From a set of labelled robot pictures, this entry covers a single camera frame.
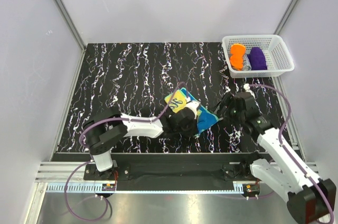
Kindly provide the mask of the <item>orange and grey towel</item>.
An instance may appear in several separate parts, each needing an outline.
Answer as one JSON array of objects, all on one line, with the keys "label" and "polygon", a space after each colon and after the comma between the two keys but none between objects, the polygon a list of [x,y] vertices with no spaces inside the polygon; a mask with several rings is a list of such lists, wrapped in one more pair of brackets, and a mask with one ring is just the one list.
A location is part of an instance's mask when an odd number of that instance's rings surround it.
[{"label": "orange and grey towel", "polygon": [[246,47],[240,43],[235,43],[230,48],[230,64],[233,69],[241,71],[243,69],[243,56]]}]

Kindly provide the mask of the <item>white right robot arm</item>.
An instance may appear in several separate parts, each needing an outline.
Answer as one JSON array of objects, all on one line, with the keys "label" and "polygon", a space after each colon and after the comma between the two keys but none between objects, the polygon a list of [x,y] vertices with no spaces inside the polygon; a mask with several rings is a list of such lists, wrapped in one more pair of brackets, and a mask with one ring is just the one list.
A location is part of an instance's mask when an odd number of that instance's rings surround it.
[{"label": "white right robot arm", "polygon": [[225,170],[228,178],[255,178],[267,184],[286,202],[297,223],[311,223],[326,215],[333,223],[336,185],[331,179],[323,180],[308,167],[283,138],[282,129],[260,112],[250,92],[226,93],[214,112],[219,118],[239,124],[278,165],[274,168],[261,154],[254,152],[232,171]]}]

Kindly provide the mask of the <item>teal and blue towel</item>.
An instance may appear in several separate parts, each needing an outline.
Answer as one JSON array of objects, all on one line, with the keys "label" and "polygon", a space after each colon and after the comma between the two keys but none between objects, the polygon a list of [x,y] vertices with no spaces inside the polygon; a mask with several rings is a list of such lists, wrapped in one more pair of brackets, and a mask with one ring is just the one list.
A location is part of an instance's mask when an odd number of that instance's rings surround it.
[{"label": "teal and blue towel", "polygon": [[[197,100],[190,93],[188,93],[186,88],[181,88],[177,90],[174,94],[170,94],[164,98],[164,101],[169,105],[172,113],[177,113],[181,109],[185,108],[186,97],[190,97],[191,99]],[[198,133],[196,135],[201,134],[205,130],[208,130],[210,127],[215,125],[219,121],[219,118],[208,111],[203,105],[200,106],[198,110],[197,116],[197,127]]]}]

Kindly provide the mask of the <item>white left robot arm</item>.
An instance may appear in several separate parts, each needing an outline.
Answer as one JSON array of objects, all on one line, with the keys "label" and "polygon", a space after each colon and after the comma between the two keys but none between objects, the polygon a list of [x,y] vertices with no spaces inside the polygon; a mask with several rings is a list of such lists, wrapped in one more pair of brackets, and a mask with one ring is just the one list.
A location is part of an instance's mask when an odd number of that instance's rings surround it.
[{"label": "white left robot arm", "polygon": [[114,174],[110,150],[125,137],[159,138],[176,134],[193,135],[198,132],[199,103],[190,102],[171,115],[135,117],[110,108],[87,121],[80,142],[89,149],[96,165],[96,174],[107,180]]}]

